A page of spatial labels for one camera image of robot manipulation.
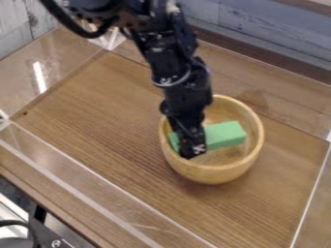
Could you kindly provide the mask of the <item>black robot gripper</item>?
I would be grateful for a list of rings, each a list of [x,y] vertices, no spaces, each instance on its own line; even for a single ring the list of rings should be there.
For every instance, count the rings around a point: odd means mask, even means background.
[[[179,136],[179,153],[188,160],[207,152],[201,120],[203,111],[211,103],[211,78],[204,67],[193,69],[183,82],[164,88],[160,112]]]

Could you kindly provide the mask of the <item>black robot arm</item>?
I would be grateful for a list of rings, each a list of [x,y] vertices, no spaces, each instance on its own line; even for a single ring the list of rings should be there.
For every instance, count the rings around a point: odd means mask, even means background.
[[[120,29],[151,68],[164,92],[160,112],[177,135],[179,154],[191,159],[207,152],[204,110],[212,103],[207,65],[195,55],[196,34],[179,0],[40,0],[61,25],[85,39]]]

